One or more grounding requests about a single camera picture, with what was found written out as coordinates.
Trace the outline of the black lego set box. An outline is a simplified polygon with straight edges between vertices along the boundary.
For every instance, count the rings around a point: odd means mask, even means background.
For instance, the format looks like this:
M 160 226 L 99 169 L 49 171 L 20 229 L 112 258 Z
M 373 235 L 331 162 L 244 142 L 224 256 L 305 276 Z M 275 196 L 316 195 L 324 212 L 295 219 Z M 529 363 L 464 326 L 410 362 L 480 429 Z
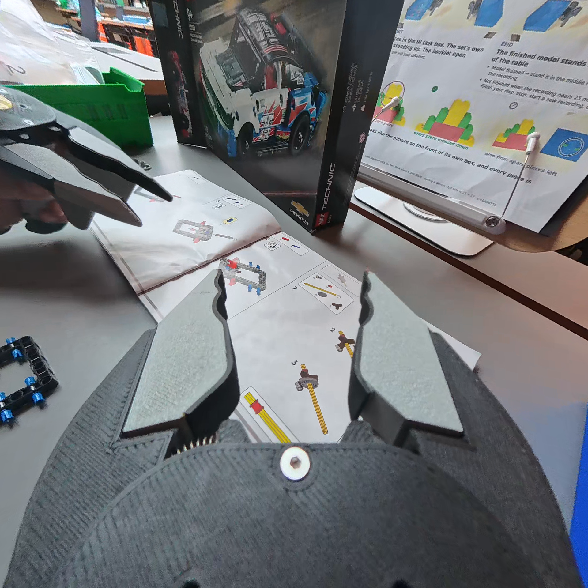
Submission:
M 403 1 L 147 1 L 179 143 L 309 232 L 346 220 Z

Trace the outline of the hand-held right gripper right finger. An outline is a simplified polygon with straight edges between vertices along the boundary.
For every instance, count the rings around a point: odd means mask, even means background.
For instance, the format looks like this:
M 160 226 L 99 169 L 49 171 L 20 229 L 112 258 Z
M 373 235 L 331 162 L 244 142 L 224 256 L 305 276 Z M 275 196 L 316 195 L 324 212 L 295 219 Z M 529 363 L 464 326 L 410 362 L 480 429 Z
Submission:
M 403 445 L 411 430 L 461 438 L 463 425 L 426 324 L 370 271 L 360 301 L 350 418 L 361 417 L 392 445 Z

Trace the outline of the clear plastic bag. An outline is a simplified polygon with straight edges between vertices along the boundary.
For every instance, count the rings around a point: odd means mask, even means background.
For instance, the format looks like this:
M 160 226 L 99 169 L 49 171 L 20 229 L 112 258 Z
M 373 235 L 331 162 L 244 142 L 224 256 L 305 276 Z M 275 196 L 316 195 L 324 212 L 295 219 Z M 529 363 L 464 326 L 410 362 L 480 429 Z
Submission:
M 31 1 L 1 1 L 2 85 L 97 85 L 90 42 L 46 23 Z

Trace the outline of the white background table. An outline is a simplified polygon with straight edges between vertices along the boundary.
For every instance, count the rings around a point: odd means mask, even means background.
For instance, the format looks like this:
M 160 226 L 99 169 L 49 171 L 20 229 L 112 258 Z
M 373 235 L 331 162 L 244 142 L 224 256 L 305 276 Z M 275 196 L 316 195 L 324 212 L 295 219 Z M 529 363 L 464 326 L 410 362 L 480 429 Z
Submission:
M 111 43 L 90 41 L 90 46 L 102 72 L 116 68 L 143 82 L 145 95 L 166 95 L 164 75 L 159 58 Z

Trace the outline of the printed instruction sheet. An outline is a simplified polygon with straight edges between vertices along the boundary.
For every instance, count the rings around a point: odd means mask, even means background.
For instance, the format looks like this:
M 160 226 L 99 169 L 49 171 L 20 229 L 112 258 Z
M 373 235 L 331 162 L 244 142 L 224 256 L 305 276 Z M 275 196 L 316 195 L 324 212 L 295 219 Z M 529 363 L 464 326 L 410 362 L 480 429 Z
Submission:
M 362 163 L 546 229 L 587 187 L 587 1 L 405 1 Z

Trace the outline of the open lego instruction booklet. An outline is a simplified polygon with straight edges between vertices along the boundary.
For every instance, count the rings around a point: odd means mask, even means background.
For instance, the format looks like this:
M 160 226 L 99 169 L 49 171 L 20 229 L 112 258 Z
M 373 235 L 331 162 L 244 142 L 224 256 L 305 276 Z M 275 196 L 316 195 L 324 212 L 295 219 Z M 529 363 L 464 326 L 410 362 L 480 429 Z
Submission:
M 142 226 L 97 215 L 94 235 L 157 322 L 220 269 L 241 390 L 235 417 L 260 442 L 338 441 L 350 421 L 360 281 L 195 171 L 157 181 L 173 202 L 137 187 L 128 203 Z

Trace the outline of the blue plastic bin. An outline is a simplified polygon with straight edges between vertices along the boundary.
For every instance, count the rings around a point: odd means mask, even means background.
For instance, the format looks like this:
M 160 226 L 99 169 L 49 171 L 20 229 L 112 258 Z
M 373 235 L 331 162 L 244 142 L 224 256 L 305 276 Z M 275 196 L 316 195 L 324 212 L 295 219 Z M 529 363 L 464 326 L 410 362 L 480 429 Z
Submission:
M 587 420 L 584 424 L 570 540 L 580 576 L 587 585 Z

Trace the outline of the white document stand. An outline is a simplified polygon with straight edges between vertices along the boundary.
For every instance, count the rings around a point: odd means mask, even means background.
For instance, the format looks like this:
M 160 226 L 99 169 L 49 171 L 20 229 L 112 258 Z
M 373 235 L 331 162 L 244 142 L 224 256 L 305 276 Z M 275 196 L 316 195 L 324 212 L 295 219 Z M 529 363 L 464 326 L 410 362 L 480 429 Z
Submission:
M 457 256 L 481 253 L 506 228 L 500 219 L 497 227 L 487 226 L 484 210 L 369 165 L 360 166 L 357 180 L 364 187 L 355 188 L 355 202 Z

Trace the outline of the black lego frame assembly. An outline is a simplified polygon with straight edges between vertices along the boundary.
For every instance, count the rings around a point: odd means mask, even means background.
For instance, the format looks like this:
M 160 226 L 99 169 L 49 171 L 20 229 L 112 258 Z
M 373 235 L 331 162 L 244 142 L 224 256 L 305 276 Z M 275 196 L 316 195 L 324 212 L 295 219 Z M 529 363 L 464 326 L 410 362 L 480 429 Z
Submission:
M 37 342 L 31 336 L 9 337 L 1 345 L 1 369 L 27 366 L 31 374 L 12 392 L 1 389 L 1 426 L 12 428 L 17 416 L 33 406 L 43 410 L 58 380 Z

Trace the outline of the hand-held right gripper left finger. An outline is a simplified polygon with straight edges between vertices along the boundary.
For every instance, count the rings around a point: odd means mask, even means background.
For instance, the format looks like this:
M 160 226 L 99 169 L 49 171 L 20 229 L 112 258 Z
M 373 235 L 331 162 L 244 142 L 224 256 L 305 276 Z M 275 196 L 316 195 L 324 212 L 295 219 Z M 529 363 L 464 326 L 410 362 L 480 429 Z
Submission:
M 177 429 L 212 436 L 239 402 L 221 270 L 211 271 L 157 326 L 123 436 Z

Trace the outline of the green plastic bin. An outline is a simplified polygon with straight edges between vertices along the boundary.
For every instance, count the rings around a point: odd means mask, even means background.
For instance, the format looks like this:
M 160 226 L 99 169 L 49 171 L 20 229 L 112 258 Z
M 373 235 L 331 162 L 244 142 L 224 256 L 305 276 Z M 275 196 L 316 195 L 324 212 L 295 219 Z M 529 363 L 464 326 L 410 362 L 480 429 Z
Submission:
M 16 85 L 14 87 L 92 126 L 123 149 L 153 145 L 144 84 L 111 67 L 105 84 Z

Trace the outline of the wooden backing board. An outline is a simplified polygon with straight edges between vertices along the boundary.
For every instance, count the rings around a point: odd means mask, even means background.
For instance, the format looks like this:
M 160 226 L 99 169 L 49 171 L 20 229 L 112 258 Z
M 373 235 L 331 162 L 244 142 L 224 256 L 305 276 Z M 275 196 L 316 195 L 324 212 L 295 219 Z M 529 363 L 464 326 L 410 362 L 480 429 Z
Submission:
M 580 206 L 553 236 L 540 235 L 510 222 L 494 241 L 513 251 L 542 253 L 564 249 L 587 238 L 587 208 Z

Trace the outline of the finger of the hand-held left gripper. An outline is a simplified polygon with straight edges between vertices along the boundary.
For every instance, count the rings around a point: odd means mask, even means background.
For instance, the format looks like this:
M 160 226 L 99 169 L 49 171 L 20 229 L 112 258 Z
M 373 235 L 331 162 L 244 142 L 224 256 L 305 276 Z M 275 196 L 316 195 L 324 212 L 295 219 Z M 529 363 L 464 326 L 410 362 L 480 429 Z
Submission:
M 51 191 L 70 224 L 86 230 L 94 214 L 142 226 L 136 213 L 118 195 L 82 174 L 70 161 L 42 146 L 1 146 L 1 168 Z
M 73 126 L 68 129 L 68 148 L 75 157 L 87 164 L 112 172 L 167 202 L 173 201 L 173 195 L 150 177 L 133 158 L 103 138 Z

